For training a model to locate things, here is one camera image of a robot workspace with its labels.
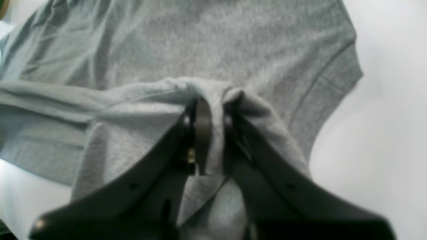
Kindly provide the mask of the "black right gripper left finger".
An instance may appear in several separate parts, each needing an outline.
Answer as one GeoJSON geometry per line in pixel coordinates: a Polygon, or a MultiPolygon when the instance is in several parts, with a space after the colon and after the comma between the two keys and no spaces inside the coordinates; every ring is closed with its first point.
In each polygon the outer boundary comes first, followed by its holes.
{"type": "Polygon", "coordinates": [[[208,103],[195,99],[130,170],[88,196],[43,214],[31,240],[184,240],[177,227],[190,176],[205,174],[208,103]]]}

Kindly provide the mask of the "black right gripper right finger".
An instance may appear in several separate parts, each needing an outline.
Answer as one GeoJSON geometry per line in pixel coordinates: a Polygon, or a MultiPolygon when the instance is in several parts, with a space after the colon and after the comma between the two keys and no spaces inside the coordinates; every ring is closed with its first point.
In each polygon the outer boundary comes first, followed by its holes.
{"type": "Polygon", "coordinates": [[[331,194],[225,108],[225,172],[244,199],[244,240],[394,240],[387,220],[331,194]]]}

